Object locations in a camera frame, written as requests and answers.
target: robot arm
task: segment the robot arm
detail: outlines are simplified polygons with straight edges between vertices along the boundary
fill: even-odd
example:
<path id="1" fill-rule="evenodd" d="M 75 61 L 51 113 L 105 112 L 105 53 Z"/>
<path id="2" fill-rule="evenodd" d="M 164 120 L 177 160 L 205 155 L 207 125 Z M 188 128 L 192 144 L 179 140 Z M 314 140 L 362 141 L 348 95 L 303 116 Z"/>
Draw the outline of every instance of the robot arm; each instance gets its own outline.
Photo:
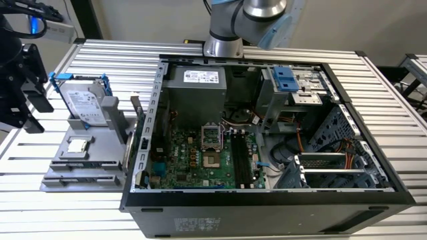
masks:
<path id="1" fill-rule="evenodd" d="M 275 48 L 292 22 L 285 7 L 287 0 L 212 0 L 204 55 L 241 58 L 241 39 L 264 50 Z"/>
<path id="2" fill-rule="evenodd" d="M 4 15 L 25 14 L 41 19 L 44 28 L 36 34 L 13 31 Z M 23 44 L 21 39 L 36 39 L 47 32 L 47 21 L 60 22 L 63 16 L 51 6 L 29 0 L 0 0 L 0 122 L 24 128 L 28 133 L 43 133 L 27 100 L 40 113 L 53 112 L 47 99 L 44 83 L 45 68 L 35 44 Z"/>

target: chip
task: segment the chip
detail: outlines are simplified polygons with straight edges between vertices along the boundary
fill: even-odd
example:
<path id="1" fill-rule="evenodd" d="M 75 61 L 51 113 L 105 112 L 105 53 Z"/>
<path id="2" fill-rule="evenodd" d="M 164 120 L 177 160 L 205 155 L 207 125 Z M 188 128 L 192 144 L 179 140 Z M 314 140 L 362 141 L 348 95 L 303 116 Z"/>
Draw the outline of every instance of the chip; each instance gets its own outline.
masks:
<path id="1" fill-rule="evenodd" d="M 185 174 L 179 174 L 179 175 L 176 175 L 176 181 L 179 181 L 179 182 L 187 182 L 187 175 L 185 175 Z"/>

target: sticker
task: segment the sticker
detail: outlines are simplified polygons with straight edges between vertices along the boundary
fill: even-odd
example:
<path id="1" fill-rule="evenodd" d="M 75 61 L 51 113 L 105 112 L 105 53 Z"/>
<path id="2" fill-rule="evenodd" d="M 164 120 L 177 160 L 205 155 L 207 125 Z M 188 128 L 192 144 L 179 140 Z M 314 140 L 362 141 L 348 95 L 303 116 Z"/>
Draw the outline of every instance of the sticker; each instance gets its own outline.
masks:
<path id="1" fill-rule="evenodd" d="M 217 71 L 185 71 L 184 83 L 219 84 Z"/>
<path id="2" fill-rule="evenodd" d="M 260 122 L 260 117 L 255 115 L 253 119 L 252 119 L 252 123 L 256 125 Z"/>
<path id="3" fill-rule="evenodd" d="M 95 94 L 88 91 L 68 91 L 67 94 L 80 120 L 89 125 L 107 125 Z"/>
<path id="4" fill-rule="evenodd" d="M 221 219 L 219 217 L 175 218 L 177 232 L 217 231 Z"/>

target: blue drive bracket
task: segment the blue drive bracket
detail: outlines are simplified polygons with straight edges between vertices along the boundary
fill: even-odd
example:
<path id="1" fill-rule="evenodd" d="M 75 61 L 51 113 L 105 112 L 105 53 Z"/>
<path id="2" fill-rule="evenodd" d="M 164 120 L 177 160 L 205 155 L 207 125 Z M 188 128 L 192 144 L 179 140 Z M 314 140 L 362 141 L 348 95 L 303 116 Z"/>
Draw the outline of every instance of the blue drive bracket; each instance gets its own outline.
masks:
<path id="1" fill-rule="evenodd" d="M 63 96 L 63 93 L 61 93 L 61 90 L 60 90 L 60 86 L 57 84 L 57 81 L 67 81 L 67 80 L 96 80 L 96 79 L 100 79 L 103 81 L 103 84 L 104 84 L 104 92 L 105 92 L 105 95 L 107 96 L 112 96 L 113 95 L 113 91 L 112 91 L 112 88 L 109 86 L 109 79 L 105 75 L 105 73 L 100 76 L 100 77 L 85 77 L 85 76 L 76 76 L 72 74 L 72 73 L 59 73 L 57 76 L 55 77 L 56 73 L 55 72 L 51 72 L 48 74 L 48 80 L 53 86 L 53 89 L 55 91 L 59 93 L 60 95 L 60 98 L 61 100 L 64 101 L 65 103 L 65 106 L 67 106 L 67 109 L 68 109 L 68 112 L 69 112 L 69 115 L 71 115 L 71 118 L 73 119 L 75 116 L 73 116 L 73 113 L 72 113 L 72 110 L 65 102 L 65 98 Z M 84 127 L 85 129 L 88 129 L 91 127 L 91 125 L 88 123 L 84 122 Z"/>
<path id="2" fill-rule="evenodd" d="M 296 78 L 289 67 L 272 67 L 272 77 L 280 92 L 296 93 L 300 89 Z"/>

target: green circuit board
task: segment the green circuit board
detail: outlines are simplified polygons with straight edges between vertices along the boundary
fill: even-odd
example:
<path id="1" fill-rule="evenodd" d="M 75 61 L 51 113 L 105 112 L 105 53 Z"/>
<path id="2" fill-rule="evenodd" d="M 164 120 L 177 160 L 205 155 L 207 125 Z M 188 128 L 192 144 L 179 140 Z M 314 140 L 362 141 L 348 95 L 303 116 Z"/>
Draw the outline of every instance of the green circuit board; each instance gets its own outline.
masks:
<path id="1" fill-rule="evenodd" d="M 259 158 L 259 148 L 255 136 L 245 137 L 247 161 L 251 177 L 255 177 L 253 155 Z M 231 135 L 223 134 L 223 149 L 220 152 L 201 151 L 200 131 L 173 131 L 171 134 L 169 153 L 165 161 L 165 176 L 160 178 L 155 189 L 235 189 L 235 166 L 232 159 Z M 265 188 L 263 171 L 259 169 L 252 188 Z"/>

